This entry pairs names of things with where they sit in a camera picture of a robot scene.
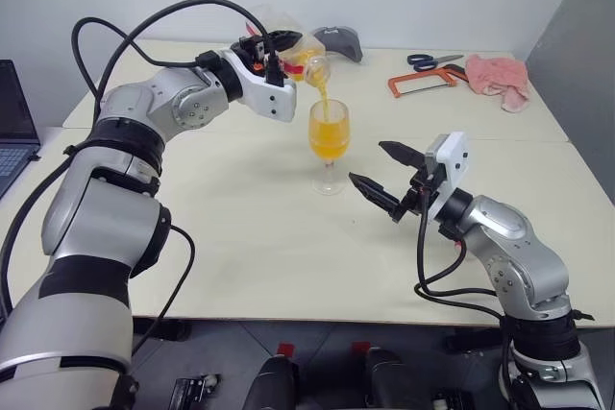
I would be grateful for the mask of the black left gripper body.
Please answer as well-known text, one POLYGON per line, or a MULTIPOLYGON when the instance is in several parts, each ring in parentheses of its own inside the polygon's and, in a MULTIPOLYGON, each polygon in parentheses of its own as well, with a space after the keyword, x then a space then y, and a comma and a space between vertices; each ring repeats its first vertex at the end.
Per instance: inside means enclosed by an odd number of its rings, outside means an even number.
POLYGON ((261 36, 243 36, 235 44, 235 54, 251 72, 265 71, 266 52, 261 36))

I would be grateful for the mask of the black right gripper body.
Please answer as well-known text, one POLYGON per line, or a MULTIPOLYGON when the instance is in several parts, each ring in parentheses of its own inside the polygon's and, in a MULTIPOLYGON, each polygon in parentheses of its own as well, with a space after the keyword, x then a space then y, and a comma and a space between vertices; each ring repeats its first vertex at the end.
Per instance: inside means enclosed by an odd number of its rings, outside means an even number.
POLYGON ((424 193, 427 193, 428 205, 431 205, 436 196, 436 191, 440 186, 440 168, 436 167, 430 172, 426 167, 419 169, 410 179, 409 189, 394 208, 391 218, 395 223, 399 223, 408 212, 420 216, 422 211, 422 200, 424 193))

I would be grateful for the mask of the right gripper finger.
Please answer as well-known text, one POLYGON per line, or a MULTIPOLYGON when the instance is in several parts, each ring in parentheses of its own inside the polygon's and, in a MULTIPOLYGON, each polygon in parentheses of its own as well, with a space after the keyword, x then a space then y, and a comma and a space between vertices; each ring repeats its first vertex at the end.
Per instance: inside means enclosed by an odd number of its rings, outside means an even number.
POLYGON ((385 191, 382 185, 368 177, 350 172, 349 179, 359 193, 370 203, 378 206, 387 213, 393 213, 400 201, 385 191))
POLYGON ((426 165, 426 158, 423 153, 399 141, 380 141, 379 146, 404 166, 411 166, 420 171, 426 165))

